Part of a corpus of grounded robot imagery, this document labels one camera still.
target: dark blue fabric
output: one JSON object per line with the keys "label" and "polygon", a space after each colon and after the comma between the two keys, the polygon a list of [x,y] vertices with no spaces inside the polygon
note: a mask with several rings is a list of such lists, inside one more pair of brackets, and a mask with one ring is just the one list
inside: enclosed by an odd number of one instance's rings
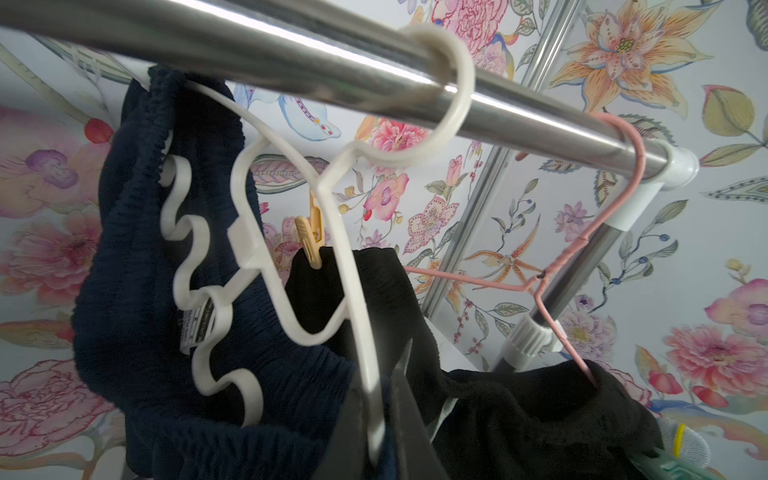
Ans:
{"label": "dark blue fabric", "polygon": [[[192,288],[223,285],[237,271],[227,228],[237,214],[229,173],[243,149],[240,119],[184,87],[177,71],[155,68],[143,93],[132,85],[99,188],[104,232],[73,318],[75,361],[94,392],[126,414],[129,466],[167,478],[309,478],[323,457],[356,365],[325,346],[302,347],[283,332],[259,278],[233,305],[233,325],[214,348],[214,377],[239,367],[259,379],[265,405],[258,426],[238,425],[242,406],[231,386],[212,397],[194,387],[190,357],[179,352],[171,282],[185,242],[159,231],[166,189],[157,180],[161,150],[186,157],[193,182],[180,214],[206,218],[207,259]],[[231,98],[221,81],[192,78]],[[256,190],[247,195],[261,222]],[[379,470],[393,478],[391,446]]]}

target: white wavy hanger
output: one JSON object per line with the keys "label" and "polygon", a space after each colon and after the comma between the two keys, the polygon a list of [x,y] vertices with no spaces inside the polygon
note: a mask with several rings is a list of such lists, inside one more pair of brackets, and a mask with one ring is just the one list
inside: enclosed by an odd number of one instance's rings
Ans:
{"label": "white wavy hanger", "polygon": [[[350,319],[362,386],[366,394],[368,452],[373,465],[377,464],[385,430],[379,364],[357,266],[346,228],[336,202],[331,196],[331,189],[349,171],[359,156],[367,157],[374,164],[387,167],[424,162],[432,154],[440,151],[456,135],[466,118],[472,103],[472,93],[475,91],[475,66],[472,57],[458,37],[432,25],[409,26],[402,31],[440,50],[453,60],[458,73],[455,89],[450,86],[445,87],[455,91],[455,97],[448,112],[435,131],[416,147],[406,151],[384,153],[365,142],[354,141],[347,144],[320,175],[288,141],[247,109],[211,88],[193,82],[187,83],[189,88],[213,98],[240,115],[260,133],[259,140],[243,149],[232,166],[230,194],[238,218],[227,229],[227,237],[240,269],[227,281],[226,285],[210,285],[198,290],[190,290],[192,272],[207,255],[210,231],[206,220],[198,215],[184,215],[176,221],[178,208],[189,192],[191,182],[189,161],[177,155],[168,155],[161,175],[163,186],[168,187],[173,182],[173,188],[161,210],[163,237],[166,240],[183,240],[190,232],[193,233],[190,254],[174,274],[174,301],[181,310],[195,309],[209,298],[214,305],[215,320],[212,330],[192,356],[192,376],[198,391],[210,396],[234,383],[240,390],[245,405],[243,426],[255,425],[260,421],[263,411],[263,393],[259,381],[246,369],[236,369],[218,380],[214,379],[210,371],[210,352],[229,332],[232,323],[232,302],[257,276],[261,275],[280,325],[288,337],[299,345],[312,346],[324,343],[336,333],[345,319]],[[323,219],[333,236],[333,254],[339,267],[344,298],[320,333],[308,333],[299,324],[280,276],[277,274],[270,250],[246,199],[245,184],[247,181],[252,181],[251,162],[270,144],[285,155],[306,178],[323,212]]]}

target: orange lily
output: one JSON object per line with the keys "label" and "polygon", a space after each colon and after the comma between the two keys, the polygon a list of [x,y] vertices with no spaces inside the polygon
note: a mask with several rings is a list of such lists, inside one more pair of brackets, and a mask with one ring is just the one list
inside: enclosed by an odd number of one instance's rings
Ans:
{"label": "orange lily", "polygon": [[[501,255],[498,252],[492,252],[490,250],[480,250],[479,252],[473,253],[472,255],[467,257],[467,260],[473,260],[477,257],[487,257],[485,260],[483,260],[483,263],[485,265],[498,266],[498,269],[490,272],[488,275],[480,276],[479,278],[488,278],[498,273],[498,276],[494,278],[493,281],[501,282],[501,281],[504,281],[505,278],[507,278],[507,275],[509,275],[510,271],[513,271],[515,272],[515,275],[518,276],[520,281],[525,283],[526,281],[528,281],[528,279],[523,274],[523,269],[541,273],[541,269],[538,269],[535,266],[529,265],[526,262],[523,262],[522,260],[520,260],[520,256],[523,253],[525,253],[525,251],[528,249],[529,246],[531,246],[531,243],[533,243],[534,237],[536,237],[536,232],[538,232],[539,220],[541,220],[541,215],[539,215],[538,219],[536,220],[536,226],[534,227],[534,229],[528,234],[528,238],[526,238],[525,241],[521,243],[520,246],[517,247],[514,252],[511,253],[511,255]],[[477,286],[473,290],[480,290],[483,288],[488,288],[488,287]]]}

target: white plastic connector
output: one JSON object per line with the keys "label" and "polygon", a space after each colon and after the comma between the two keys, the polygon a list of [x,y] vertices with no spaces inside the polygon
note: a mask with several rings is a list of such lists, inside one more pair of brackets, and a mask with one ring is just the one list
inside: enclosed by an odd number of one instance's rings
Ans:
{"label": "white plastic connector", "polygon": [[[555,322],[562,330],[560,321]],[[562,349],[563,344],[552,329],[548,325],[539,325],[534,322],[531,315],[526,313],[504,342],[502,357],[509,365],[515,367],[515,370],[522,371],[536,358],[539,351],[559,352]]]}

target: pink coated hanger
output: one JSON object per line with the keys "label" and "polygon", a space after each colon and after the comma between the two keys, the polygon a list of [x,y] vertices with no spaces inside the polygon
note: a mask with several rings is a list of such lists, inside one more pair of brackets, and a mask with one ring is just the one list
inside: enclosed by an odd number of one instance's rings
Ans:
{"label": "pink coated hanger", "polygon": [[[590,382],[592,382],[592,385],[597,386],[597,382],[595,382],[592,371],[578,354],[576,349],[571,345],[570,342],[568,342],[565,333],[554,322],[552,316],[547,311],[547,307],[544,306],[544,302],[541,300],[541,297],[546,291],[551,278],[557,274],[558,271],[560,271],[560,269],[571,259],[571,257],[578,253],[579,250],[587,246],[587,243],[589,243],[589,236],[592,235],[592,233],[594,233],[594,231],[597,230],[598,227],[602,225],[603,222],[605,222],[616,210],[618,210],[618,208],[627,200],[627,198],[632,195],[634,190],[637,188],[637,185],[639,185],[643,180],[643,174],[645,172],[645,144],[643,143],[643,138],[640,136],[637,130],[635,130],[634,127],[629,124],[629,122],[615,115],[605,113],[594,113],[592,115],[604,121],[605,123],[611,124],[618,128],[624,132],[624,134],[626,134],[632,141],[635,154],[637,155],[637,161],[634,165],[634,172],[632,174],[632,178],[629,181],[629,184],[627,185],[627,188],[625,188],[624,191],[622,191],[619,196],[616,197],[616,200],[608,205],[605,210],[603,210],[598,215],[598,217],[595,218],[592,223],[590,223],[589,227],[581,232],[581,235],[579,235],[576,240],[574,240],[565,250],[563,250],[563,252],[557,258],[554,259],[552,263],[549,264],[549,266],[544,269],[543,273],[540,273],[537,276],[532,276],[523,285],[508,285],[506,283],[489,282],[487,280],[473,278],[471,276],[458,275],[457,273],[427,270],[424,268],[415,268],[413,266],[405,266],[403,268],[406,270],[406,272],[410,273],[439,276],[449,280],[457,280],[459,282],[472,283],[474,285],[480,286],[489,286],[491,288],[507,290],[511,292],[524,292],[531,288],[534,283],[539,280],[538,286],[533,293],[536,306],[538,307],[544,319],[549,324],[550,328],[552,328],[552,331],[557,336],[558,340],[560,340],[560,342],[563,344],[563,347],[565,347],[566,351],[568,351],[568,353],[573,357],[581,371],[584,372],[587,378],[589,378]],[[515,159],[520,161],[527,155],[528,154],[521,152],[515,157]]]}

